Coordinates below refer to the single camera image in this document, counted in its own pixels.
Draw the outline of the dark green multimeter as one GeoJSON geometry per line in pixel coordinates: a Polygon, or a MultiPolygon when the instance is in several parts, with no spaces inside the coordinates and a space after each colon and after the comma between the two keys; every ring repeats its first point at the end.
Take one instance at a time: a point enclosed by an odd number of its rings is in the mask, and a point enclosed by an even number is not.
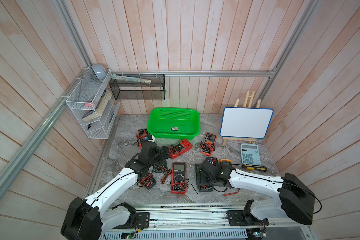
{"type": "Polygon", "coordinates": [[[168,169],[167,160],[162,160],[154,164],[154,172],[165,174],[168,169]]]}
{"type": "Polygon", "coordinates": [[[207,178],[202,174],[201,171],[198,170],[199,164],[195,164],[195,172],[196,172],[196,185],[199,192],[206,193],[212,192],[213,186],[207,183],[207,178]]]}

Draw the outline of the red clamp multimeter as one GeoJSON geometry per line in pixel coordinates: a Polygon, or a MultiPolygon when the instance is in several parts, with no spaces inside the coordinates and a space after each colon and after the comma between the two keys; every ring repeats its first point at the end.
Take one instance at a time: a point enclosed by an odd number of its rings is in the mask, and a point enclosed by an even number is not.
{"type": "Polygon", "coordinates": [[[192,148],[193,148],[193,145],[187,139],[183,139],[177,145],[175,145],[175,146],[171,145],[169,147],[170,158],[172,160],[174,160],[175,158],[183,155],[184,153],[188,152],[192,148]]]}

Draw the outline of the large red Aneng multimeter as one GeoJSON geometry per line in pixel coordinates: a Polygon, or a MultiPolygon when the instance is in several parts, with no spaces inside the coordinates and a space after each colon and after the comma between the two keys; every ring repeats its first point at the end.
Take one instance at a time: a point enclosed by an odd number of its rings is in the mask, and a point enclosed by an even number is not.
{"type": "Polygon", "coordinates": [[[175,162],[172,168],[171,193],[185,194],[187,191],[187,168],[185,163],[175,162]]]}

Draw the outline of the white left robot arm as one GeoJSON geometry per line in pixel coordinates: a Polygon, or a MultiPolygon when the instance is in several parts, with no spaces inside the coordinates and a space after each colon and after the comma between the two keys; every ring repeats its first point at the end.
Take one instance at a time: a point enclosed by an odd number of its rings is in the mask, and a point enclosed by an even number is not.
{"type": "Polygon", "coordinates": [[[155,163],[170,157],[169,148],[159,147],[153,141],[142,143],[141,151],[101,189],[84,199],[75,198],[69,205],[61,234],[68,240],[97,240],[114,227],[132,223],[136,210],[122,203],[109,211],[109,207],[128,188],[148,176],[155,163]]]}

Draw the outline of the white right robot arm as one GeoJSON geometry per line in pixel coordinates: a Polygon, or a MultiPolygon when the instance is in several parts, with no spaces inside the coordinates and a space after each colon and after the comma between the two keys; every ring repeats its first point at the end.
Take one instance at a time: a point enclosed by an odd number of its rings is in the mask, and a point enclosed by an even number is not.
{"type": "Polygon", "coordinates": [[[302,225],[311,225],[315,214],[316,195],[293,174],[283,177],[248,173],[233,167],[231,161],[207,157],[195,166],[196,185],[201,192],[215,187],[250,190],[269,199],[248,200],[243,210],[227,211],[231,226],[268,225],[269,218],[290,218],[302,225]]]}

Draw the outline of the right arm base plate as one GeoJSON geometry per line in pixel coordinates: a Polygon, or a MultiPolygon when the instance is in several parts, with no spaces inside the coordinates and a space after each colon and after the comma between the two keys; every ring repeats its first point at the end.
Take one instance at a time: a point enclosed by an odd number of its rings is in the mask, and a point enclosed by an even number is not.
{"type": "Polygon", "coordinates": [[[269,225],[268,219],[258,220],[251,214],[244,213],[244,211],[227,211],[226,217],[231,227],[269,225]]]}

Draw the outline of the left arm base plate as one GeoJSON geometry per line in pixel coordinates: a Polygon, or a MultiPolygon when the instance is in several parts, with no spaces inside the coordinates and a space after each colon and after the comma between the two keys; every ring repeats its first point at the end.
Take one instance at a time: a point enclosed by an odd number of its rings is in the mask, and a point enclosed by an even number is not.
{"type": "Polygon", "coordinates": [[[150,224],[150,213],[134,213],[124,225],[116,226],[113,229],[147,229],[150,224]]]}

